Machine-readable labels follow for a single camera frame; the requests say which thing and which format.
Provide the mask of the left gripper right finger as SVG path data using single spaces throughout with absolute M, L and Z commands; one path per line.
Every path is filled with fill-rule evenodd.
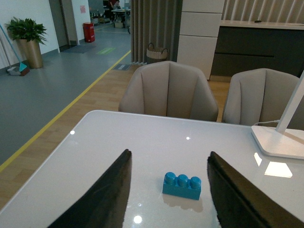
M 223 228 L 302 228 L 304 223 L 271 200 L 216 152 L 207 173 L 218 221 Z

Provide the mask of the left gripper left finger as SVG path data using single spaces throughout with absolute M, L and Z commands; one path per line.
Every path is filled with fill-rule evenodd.
M 91 188 L 49 227 L 121 228 L 131 175 L 132 152 L 126 149 Z

